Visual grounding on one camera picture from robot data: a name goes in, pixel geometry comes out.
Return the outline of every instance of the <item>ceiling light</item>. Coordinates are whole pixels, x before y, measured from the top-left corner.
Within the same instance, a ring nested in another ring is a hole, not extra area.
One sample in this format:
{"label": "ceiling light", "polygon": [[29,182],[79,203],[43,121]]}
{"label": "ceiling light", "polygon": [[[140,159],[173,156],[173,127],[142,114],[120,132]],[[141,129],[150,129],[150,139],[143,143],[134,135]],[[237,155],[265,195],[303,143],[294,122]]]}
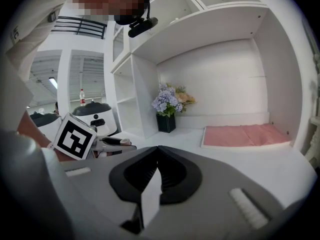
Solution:
{"label": "ceiling light", "polygon": [[56,82],[56,79],[54,77],[49,77],[49,81],[51,82],[51,84],[58,89],[58,84]]}

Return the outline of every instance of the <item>pink cushion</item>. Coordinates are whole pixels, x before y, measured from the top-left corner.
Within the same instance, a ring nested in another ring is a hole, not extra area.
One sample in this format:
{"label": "pink cushion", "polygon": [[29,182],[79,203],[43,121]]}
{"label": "pink cushion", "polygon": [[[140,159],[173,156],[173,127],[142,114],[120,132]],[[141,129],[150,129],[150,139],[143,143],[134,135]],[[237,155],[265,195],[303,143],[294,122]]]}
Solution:
{"label": "pink cushion", "polygon": [[203,144],[217,147],[250,147],[290,141],[271,124],[207,126]]}

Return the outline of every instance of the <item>flower arrangement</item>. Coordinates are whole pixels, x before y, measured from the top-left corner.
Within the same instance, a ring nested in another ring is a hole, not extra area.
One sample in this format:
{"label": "flower arrangement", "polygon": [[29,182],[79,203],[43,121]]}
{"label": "flower arrangement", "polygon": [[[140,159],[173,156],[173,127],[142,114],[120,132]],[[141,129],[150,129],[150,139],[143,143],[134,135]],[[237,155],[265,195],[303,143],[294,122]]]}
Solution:
{"label": "flower arrangement", "polygon": [[195,98],[187,94],[185,86],[174,87],[170,83],[161,83],[159,89],[160,93],[151,105],[161,116],[170,117],[176,112],[185,112],[186,105],[196,103]]}

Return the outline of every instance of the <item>black vase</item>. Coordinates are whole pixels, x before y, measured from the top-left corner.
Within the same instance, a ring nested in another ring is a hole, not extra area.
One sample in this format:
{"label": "black vase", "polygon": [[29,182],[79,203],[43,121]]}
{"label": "black vase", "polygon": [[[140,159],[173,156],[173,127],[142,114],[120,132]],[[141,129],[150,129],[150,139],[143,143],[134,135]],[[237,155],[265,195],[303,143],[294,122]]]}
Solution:
{"label": "black vase", "polygon": [[159,132],[171,133],[174,129],[176,129],[175,114],[172,114],[170,117],[167,115],[163,116],[157,114],[156,121],[158,123]]}

